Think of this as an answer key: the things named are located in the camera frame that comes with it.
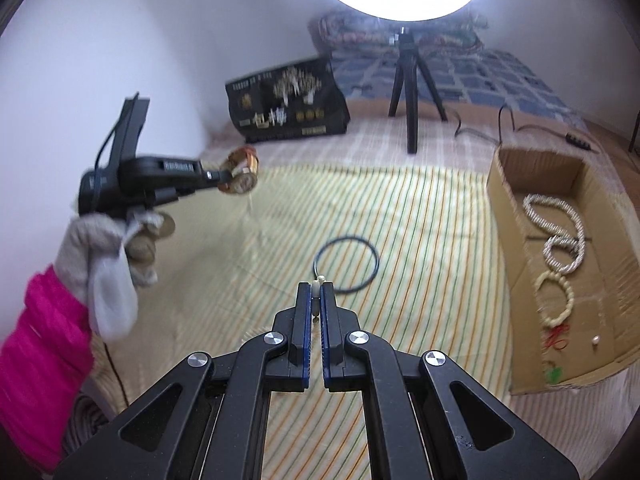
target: tripod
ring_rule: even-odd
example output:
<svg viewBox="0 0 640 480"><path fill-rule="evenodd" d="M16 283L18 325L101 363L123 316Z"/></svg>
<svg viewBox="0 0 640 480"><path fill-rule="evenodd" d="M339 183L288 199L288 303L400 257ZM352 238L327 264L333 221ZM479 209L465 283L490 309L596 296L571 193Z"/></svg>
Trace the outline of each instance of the tripod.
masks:
<svg viewBox="0 0 640 480"><path fill-rule="evenodd" d="M404 98L406 100L406 142L407 152L418 152L418 80L416 77L416 68L420 69L420 73L427 83L433 102L436 104L438 113L442 122L447 122L447 114L442 106L442 99L436 84L433 82L431 72L424 60L420 57L418 46L415 44L412 32L405 30L403 27L398 35L398 47L400 49L400 57L396 65L396 78L394 80L394 89L391 94L391 104L389 105L389 117L396 116L398 103L400 101L400 92L402 85L405 85Z"/></svg>

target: pink sleeve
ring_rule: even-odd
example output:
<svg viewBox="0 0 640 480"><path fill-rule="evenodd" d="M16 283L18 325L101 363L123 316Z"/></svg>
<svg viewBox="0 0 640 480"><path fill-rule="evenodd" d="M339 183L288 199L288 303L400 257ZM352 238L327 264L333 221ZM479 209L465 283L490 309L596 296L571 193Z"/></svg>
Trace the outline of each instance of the pink sleeve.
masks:
<svg viewBox="0 0 640 480"><path fill-rule="evenodd" d="M60 461L76 394L94 364L89 315L52 267L31 279L24 303L0 349L0 424L50 472Z"/></svg>

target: black cord ring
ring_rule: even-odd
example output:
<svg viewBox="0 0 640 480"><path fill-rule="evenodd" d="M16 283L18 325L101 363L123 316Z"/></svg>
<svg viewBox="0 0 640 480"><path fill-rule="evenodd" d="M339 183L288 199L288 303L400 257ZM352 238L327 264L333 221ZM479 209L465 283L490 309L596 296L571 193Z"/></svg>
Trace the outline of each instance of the black cord ring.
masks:
<svg viewBox="0 0 640 480"><path fill-rule="evenodd" d="M373 254L375 265L371 275L360 285L352 286L350 288L334 287L334 292L336 292L337 294L353 294L354 292L358 292L359 290L362 290L375 279L375 277L378 275L378 270L380 269L380 255L378 254L378 251L376 250L376 248L373 246L371 242L369 242L367 239L362 238L360 236L353 236L353 235L340 236L338 238L334 238L333 240L329 240L327 243L325 243L318 251L318 254L316 254L316 256L314 257L314 276L316 277L316 280L318 279L318 276L319 276L318 260L320 259L322 254L332 245L335 245L340 242L349 242L349 241L359 242L361 244L366 245L371 251L371 253Z"/></svg>

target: black bag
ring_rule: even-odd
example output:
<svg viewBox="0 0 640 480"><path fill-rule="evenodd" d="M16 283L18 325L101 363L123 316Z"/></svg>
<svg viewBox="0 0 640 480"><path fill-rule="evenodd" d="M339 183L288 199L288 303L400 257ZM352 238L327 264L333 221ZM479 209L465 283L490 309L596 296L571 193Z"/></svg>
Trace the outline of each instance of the black bag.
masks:
<svg viewBox="0 0 640 480"><path fill-rule="evenodd" d="M246 142L343 134L350 116L328 57L272 68L225 85Z"/></svg>

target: wooden floor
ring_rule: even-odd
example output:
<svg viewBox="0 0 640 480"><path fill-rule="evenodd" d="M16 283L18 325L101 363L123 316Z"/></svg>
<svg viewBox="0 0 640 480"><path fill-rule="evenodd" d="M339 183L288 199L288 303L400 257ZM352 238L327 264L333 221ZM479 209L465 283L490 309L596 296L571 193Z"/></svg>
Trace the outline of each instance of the wooden floor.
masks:
<svg viewBox="0 0 640 480"><path fill-rule="evenodd" d="M628 140L597 124L589 121L586 121L586 124L589 131L600 141L602 147L609 154L640 218L640 156L627 151Z"/></svg>

